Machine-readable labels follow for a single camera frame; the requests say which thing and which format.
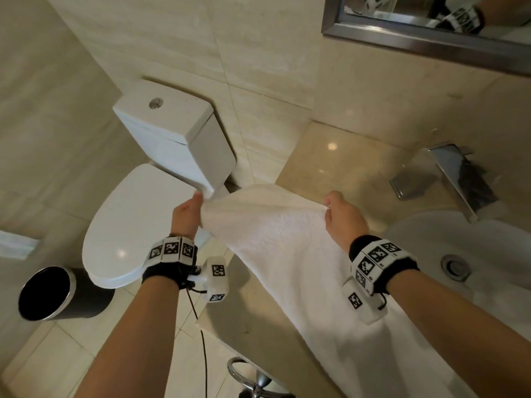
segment flush button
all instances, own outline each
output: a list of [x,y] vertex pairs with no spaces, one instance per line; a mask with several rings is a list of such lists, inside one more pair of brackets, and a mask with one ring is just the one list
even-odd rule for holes
[[149,102],[149,108],[150,109],[158,109],[163,105],[164,101],[161,98],[154,98],[151,99],[151,102]]

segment white sink basin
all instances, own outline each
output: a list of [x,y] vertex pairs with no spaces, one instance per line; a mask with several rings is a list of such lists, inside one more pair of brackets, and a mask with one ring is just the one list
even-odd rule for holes
[[[385,237],[413,254],[422,272],[531,339],[531,234],[499,221],[469,224],[459,212],[437,211],[398,222]],[[465,282],[443,273],[446,255],[468,263],[472,274]]]

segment person's left hand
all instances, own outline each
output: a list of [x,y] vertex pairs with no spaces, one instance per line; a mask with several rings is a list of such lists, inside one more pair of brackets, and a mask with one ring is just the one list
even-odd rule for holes
[[194,240],[201,222],[201,206],[203,193],[196,191],[194,196],[173,210],[170,234]]

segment hand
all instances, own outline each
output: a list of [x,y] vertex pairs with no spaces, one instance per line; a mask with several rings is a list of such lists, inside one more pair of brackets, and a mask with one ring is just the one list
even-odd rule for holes
[[170,233],[175,236],[187,237],[194,240],[197,228],[201,222],[201,206],[203,193],[196,191],[194,196],[173,210]]
[[324,215],[327,231],[332,240],[348,254],[352,242],[368,234],[367,222],[358,208],[347,202],[339,191],[329,192],[324,204],[328,207]]

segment toilet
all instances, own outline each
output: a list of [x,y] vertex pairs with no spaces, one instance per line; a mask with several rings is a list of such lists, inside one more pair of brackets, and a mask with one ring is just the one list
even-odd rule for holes
[[[142,277],[151,245],[168,236],[173,209],[199,189],[205,198],[228,195],[236,165],[209,102],[140,80],[113,107],[152,160],[129,173],[90,223],[82,260],[90,279],[115,289]],[[196,246],[210,234],[199,228]]]

